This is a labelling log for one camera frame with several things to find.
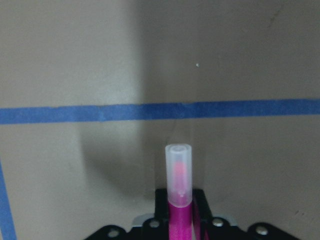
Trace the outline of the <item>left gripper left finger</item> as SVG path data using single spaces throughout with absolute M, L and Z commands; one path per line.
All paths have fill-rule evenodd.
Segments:
M 169 207 L 167 191 L 164 188 L 155 191 L 155 209 L 153 214 L 135 218 L 130 231 L 118 225 L 105 225 L 89 235 L 87 240 L 168 240 Z

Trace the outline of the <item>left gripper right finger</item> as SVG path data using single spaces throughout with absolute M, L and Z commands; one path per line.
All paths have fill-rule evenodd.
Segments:
M 193 190 L 193 226 L 197 240 L 296 240 L 292 234 L 266 222 L 242 230 L 223 216 L 214 216 L 205 192 Z

